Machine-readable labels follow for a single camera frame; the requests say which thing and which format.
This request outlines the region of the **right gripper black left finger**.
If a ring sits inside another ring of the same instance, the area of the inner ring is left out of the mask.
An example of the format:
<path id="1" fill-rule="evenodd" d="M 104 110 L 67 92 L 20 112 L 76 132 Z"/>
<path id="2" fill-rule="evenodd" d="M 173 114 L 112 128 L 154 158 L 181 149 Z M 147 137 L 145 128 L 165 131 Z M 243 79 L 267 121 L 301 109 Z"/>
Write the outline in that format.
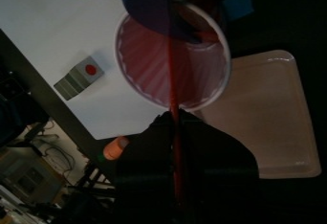
<path id="1" fill-rule="evenodd" d="M 174 121 L 165 112 L 133 137 L 116 163 L 115 224 L 171 224 Z"/>

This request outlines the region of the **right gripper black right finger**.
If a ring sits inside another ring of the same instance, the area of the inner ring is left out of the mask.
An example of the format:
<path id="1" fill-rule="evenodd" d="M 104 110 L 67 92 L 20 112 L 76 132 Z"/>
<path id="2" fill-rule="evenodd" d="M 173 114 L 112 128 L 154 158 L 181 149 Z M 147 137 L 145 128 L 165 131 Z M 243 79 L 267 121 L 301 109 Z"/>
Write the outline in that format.
<path id="1" fill-rule="evenodd" d="M 233 136 L 185 110 L 181 124 L 197 224 L 259 224 L 259 176 L 253 153 Z"/>

